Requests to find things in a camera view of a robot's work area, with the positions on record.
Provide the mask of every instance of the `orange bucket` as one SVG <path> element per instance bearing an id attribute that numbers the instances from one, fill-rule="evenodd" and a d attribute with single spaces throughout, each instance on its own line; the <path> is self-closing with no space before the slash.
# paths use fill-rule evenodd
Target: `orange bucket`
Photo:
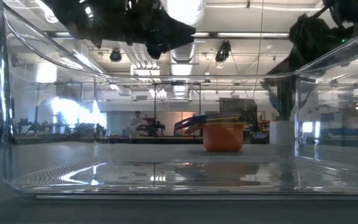
<path id="1" fill-rule="evenodd" d="M 206 123 L 203 125 L 204 147 L 208 152 L 238 152 L 244 142 L 244 123 Z"/>

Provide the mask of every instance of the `glass tank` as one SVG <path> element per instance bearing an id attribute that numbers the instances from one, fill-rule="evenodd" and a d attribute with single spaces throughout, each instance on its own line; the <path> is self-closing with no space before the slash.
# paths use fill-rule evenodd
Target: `glass tank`
<path id="1" fill-rule="evenodd" d="M 358 1 L 0 0 L 0 148 L 39 198 L 358 195 Z"/>

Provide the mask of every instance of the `white cylinder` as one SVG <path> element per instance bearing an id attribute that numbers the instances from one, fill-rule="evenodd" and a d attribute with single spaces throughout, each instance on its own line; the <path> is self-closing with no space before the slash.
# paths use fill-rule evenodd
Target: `white cylinder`
<path id="1" fill-rule="evenodd" d="M 293 146 L 295 130 L 293 121 L 272 121 L 269 130 L 270 144 Z"/>

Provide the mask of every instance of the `ceiling light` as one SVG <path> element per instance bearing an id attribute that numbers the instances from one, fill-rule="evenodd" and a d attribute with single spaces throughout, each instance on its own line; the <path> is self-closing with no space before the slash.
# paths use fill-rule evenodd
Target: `ceiling light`
<path id="1" fill-rule="evenodd" d="M 91 181 L 92 186 L 97 186 L 98 184 L 99 184 L 99 182 L 97 180 L 92 180 Z"/>
<path id="2" fill-rule="evenodd" d="M 55 32 L 56 37 L 73 38 L 68 32 Z"/>
<path id="3" fill-rule="evenodd" d="M 247 8 L 246 4 L 209 4 L 206 7 L 210 8 L 224 8 L 224 9 L 234 9 L 234 8 Z M 320 11 L 320 7 L 316 8 L 285 8 L 285 7 L 269 7 L 269 6 L 249 6 L 254 9 L 265 9 L 271 11 L 287 11 L 287 12 L 308 12 L 308 11 Z"/>
<path id="4" fill-rule="evenodd" d="M 202 93 L 216 93 L 216 90 L 202 90 L 201 91 Z M 218 91 L 219 93 L 232 93 L 233 90 L 221 90 L 221 91 Z M 254 91 L 253 90 L 236 90 L 236 93 L 253 93 Z M 264 93 L 266 92 L 265 90 L 256 90 L 255 91 L 256 93 Z"/>
<path id="5" fill-rule="evenodd" d="M 220 32 L 218 37 L 229 38 L 272 38 L 272 39 L 282 39 L 288 38 L 289 33 L 258 33 L 258 32 Z"/>
<path id="6" fill-rule="evenodd" d="M 88 6 L 88 7 L 85 8 L 85 12 L 89 15 L 89 14 L 92 13 L 92 10 L 91 10 L 91 8 Z"/>
<path id="7" fill-rule="evenodd" d="M 167 180 L 167 176 L 165 174 L 162 175 L 156 175 L 151 176 L 150 181 L 156 181 L 156 182 L 165 182 Z"/>
<path id="8" fill-rule="evenodd" d="M 185 95 L 186 95 L 185 92 L 175 92 L 175 96 L 176 96 L 177 98 L 179 98 L 179 97 L 182 97 L 182 98 L 183 98 L 183 96 L 185 96 Z"/>
<path id="9" fill-rule="evenodd" d="M 186 86 L 174 86 L 173 91 L 186 91 Z"/>
<path id="10" fill-rule="evenodd" d="M 171 65 L 172 75 L 190 75 L 193 65 Z"/>
<path id="11" fill-rule="evenodd" d="M 208 32 L 197 32 L 197 33 L 193 34 L 193 37 L 209 37 L 209 33 Z"/>

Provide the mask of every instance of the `cable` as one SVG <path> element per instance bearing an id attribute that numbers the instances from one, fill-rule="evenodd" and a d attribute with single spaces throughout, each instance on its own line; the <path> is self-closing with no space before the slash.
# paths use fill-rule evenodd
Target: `cable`
<path id="1" fill-rule="evenodd" d="M 327 9 L 329 9 L 329 7 L 327 7 L 327 6 L 320 9 L 320 11 L 316 12 L 316 14 L 312 15 L 312 17 L 314 17 L 314 18 L 320 17 L 322 15 L 322 13 L 325 12 Z"/>
<path id="2" fill-rule="evenodd" d="M 265 5 L 265 0 L 262 0 L 262 8 Z M 258 52 L 258 64 L 256 67 L 256 75 L 259 74 L 259 62 L 260 62 L 260 48 L 262 47 L 262 30 L 263 30 L 263 26 L 264 26 L 264 10 L 262 10 L 262 18 L 260 20 L 260 39 L 259 39 L 259 52 Z M 254 85 L 254 93 L 252 94 L 252 99 L 254 99 L 255 96 L 255 91 L 256 91 L 256 84 L 258 83 L 258 78 L 256 78 L 255 80 L 255 85 Z"/>
<path id="3" fill-rule="evenodd" d="M 212 57 L 211 57 L 211 60 L 209 61 L 209 64 L 208 64 L 208 67 L 206 67 L 206 70 L 204 71 L 204 73 L 208 72 L 209 71 L 209 66 L 211 65 L 211 62 L 212 60 L 214 59 L 214 55 L 216 55 L 216 52 L 218 50 L 215 50 L 214 54 L 212 54 Z"/>
<path id="4" fill-rule="evenodd" d="M 236 66 L 236 70 L 237 70 L 237 74 L 240 75 L 240 72 L 237 68 L 237 63 L 236 63 L 236 60 L 234 59 L 234 56 L 233 56 L 233 52 L 230 52 L 231 53 L 231 57 L 233 58 L 233 62 L 234 62 L 234 65 Z M 240 82 L 242 84 L 242 87 L 244 88 L 244 90 L 246 91 L 246 95 L 247 95 L 247 98 L 249 99 L 249 95 L 248 95 L 248 92 L 246 90 L 246 87 L 244 86 L 244 82 L 242 81 L 242 79 L 240 79 Z"/>

